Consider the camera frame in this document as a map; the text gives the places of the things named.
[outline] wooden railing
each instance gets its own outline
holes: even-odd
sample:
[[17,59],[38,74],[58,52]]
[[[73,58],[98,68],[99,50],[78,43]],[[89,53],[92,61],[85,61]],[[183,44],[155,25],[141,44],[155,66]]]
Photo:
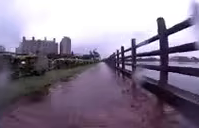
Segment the wooden railing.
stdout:
[[[133,72],[136,70],[137,67],[159,71],[159,80],[154,80],[145,76],[145,81],[142,86],[150,92],[154,93],[159,99],[172,105],[176,110],[180,111],[185,117],[187,117],[193,123],[199,126],[199,95],[186,90],[179,89],[176,86],[170,85],[168,83],[169,72],[199,77],[199,68],[177,67],[168,65],[169,54],[199,50],[196,47],[197,42],[186,43],[175,47],[169,47],[168,36],[192,26],[191,19],[187,19],[167,29],[164,19],[158,18],[157,26],[157,35],[139,44],[136,44],[135,39],[132,39],[132,46],[130,48],[125,49],[122,46],[121,51],[117,50],[109,58],[106,59],[106,62],[112,67],[115,67],[115,69],[117,69],[118,71],[122,72],[124,76],[127,76],[129,78],[131,78]],[[137,48],[150,44],[156,40],[159,40],[159,50],[137,54]],[[140,59],[138,59],[137,57],[148,56],[160,56],[160,65],[155,66],[147,64],[138,64],[138,61]],[[131,66],[132,70],[127,70],[126,66]]]

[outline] building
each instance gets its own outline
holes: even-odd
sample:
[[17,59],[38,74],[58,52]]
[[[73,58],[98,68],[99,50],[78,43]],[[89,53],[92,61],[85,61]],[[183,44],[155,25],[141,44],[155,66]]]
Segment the building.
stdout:
[[60,42],[60,54],[71,54],[71,39],[69,37],[63,37]]
[[31,40],[27,40],[23,37],[20,46],[16,48],[16,53],[19,54],[58,54],[58,44],[56,43],[55,38],[53,40],[47,40],[45,37],[44,40],[35,40],[32,37]]

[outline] river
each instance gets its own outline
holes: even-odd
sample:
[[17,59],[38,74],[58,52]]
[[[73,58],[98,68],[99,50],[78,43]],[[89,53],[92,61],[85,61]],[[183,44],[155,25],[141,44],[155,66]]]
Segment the river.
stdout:
[[[159,62],[144,62],[144,64],[159,65]],[[199,68],[199,62],[169,62],[169,65]],[[143,69],[142,74],[153,79],[157,79],[157,80],[159,79],[158,71]],[[169,73],[168,75],[169,75],[168,76],[169,84],[172,84],[178,88],[199,94],[199,77],[182,75],[178,73]]]

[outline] sky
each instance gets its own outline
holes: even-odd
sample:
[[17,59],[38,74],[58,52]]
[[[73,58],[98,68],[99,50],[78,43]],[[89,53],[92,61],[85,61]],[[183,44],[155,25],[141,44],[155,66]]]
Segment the sky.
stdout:
[[[191,16],[192,0],[0,0],[0,45],[14,51],[23,36],[37,39],[63,36],[74,53],[97,49],[103,57],[131,38],[139,43],[157,33],[156,19],[167,28]],[[170,46],[195,41],[193,28],[169,37]],[[157,41],[139,52],[158,49]],[[199,56],[199,52],[180,55]]]

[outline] grass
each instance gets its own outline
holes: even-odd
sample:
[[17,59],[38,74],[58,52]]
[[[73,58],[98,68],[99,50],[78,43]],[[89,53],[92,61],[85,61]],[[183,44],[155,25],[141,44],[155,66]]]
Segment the grass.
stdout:
[[26,77],[10,81],[8,84],[0,86],[0,108],[20,96],[28,95],[44,88],[47,84],[53,84],[58,81],[68,81],[71,77],[91,66],[92,65],[85,65],[71,69],[52,70],[43,76]]

